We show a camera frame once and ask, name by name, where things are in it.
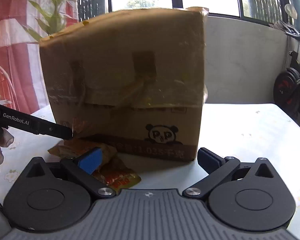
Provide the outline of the green leafy plant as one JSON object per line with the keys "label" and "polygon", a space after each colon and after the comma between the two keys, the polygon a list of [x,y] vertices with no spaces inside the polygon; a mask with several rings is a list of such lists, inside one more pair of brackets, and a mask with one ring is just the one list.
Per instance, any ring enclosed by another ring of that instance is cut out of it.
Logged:
{"label": "green leafy plant", "polygon": [[77,0],[27,0],[23,29],[34,42],[78,22]]}

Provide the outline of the white floor lamp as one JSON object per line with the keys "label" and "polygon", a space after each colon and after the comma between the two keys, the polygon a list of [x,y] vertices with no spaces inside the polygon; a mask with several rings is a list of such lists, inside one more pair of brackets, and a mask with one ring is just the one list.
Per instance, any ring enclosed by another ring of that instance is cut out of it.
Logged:
{"label": "white floor lamp", "polygon": [[28,34],[23,26],[15,19],[0,21],[0,48],[16,44],[38,45],[38,42]]}

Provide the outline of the gold red snack packet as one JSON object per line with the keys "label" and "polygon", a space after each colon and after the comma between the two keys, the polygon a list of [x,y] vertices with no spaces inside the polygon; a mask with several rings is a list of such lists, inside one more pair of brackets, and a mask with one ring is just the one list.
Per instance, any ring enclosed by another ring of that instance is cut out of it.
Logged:
{"label": "gold red snack packet", "polygon": [[92,176],[108,187],[119,192],[128,189],[141,181],[141,177],[131,168],[128,168],[117,155],[113,146],[103,143],[72,139],[60,141],[50,148],[48,152],[60,158],[81,157],[86,152],[99,148],[101,150],[100,161]]}

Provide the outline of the brown cardboard box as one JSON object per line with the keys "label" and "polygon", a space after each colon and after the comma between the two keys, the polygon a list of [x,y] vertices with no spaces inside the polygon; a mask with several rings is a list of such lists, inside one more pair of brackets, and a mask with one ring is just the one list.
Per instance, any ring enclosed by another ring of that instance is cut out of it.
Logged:
{"label": "brown cardboard box", "polygon": [[121,153],[192,161],[204,104],[208,10],[120,10],[42,38],[55,121]]}

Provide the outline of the black exercise bike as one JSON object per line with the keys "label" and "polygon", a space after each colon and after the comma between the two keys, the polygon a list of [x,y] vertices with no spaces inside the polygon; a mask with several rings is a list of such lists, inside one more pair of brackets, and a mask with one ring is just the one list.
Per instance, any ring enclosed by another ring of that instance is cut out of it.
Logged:
{"label": "black exercise bike", "polygon": [[[291,4],[286,4],[285,12],[293,20],[298,19],[298,13]],[[289,38],[293,38],[300,45],[300,32],[290,23],[278,20],[274,23],[275,29],[282,30]],[[279,106],[300,126],[300,58],[298,51],[289,50],[290,65],[275,79],[273,86],[274,103]]]}

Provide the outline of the red patterned curtain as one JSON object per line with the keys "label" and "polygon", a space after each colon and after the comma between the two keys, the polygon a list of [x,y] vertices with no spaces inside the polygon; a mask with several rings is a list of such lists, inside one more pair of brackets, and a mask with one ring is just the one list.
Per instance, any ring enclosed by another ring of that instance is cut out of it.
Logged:
{"label": "red patterned curtain", "polygon": [[[0,21],[15,18],[26,23],[27,0],[0,0]],[[0,66],[12,81],[21,112],[31,114],[48,105],[38,45],[0,48]]]}

